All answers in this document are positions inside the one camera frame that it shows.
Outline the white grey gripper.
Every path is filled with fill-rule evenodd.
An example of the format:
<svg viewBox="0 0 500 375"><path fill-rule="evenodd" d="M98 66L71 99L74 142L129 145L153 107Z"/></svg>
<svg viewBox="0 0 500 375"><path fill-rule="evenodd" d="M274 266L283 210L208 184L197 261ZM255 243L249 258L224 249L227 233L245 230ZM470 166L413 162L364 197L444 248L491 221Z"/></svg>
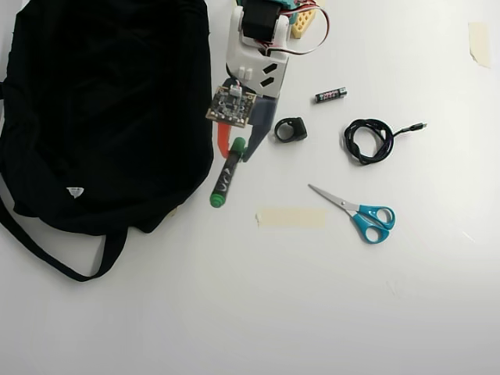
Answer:
<svg viewBox="0 0 500 375"><path fill-rule="evenodd" d="M270 132L288 57L283 52L264 52L247 38L228 41L224 82L224 122L217 124L217 146L225 159L230 152L233 127L252 125L241 160L246 163Z"/></svg>

